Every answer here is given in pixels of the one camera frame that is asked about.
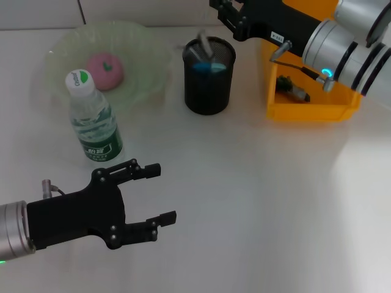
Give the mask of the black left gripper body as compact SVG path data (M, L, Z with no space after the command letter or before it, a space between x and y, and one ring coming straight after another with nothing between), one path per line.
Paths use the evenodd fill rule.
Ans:
M122 246L125 207L106 169L92 172L86 188L27 204L29 235L37 250L97 236L111 250Z

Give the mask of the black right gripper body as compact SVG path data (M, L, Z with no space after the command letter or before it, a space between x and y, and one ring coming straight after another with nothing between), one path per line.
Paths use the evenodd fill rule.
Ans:
M275 45L282 44L271 37L274 32L292 43L290 52L303 56L315 29L321 21L308 16L279 0L244 1L241 16L246 18L242 41L262 38Z

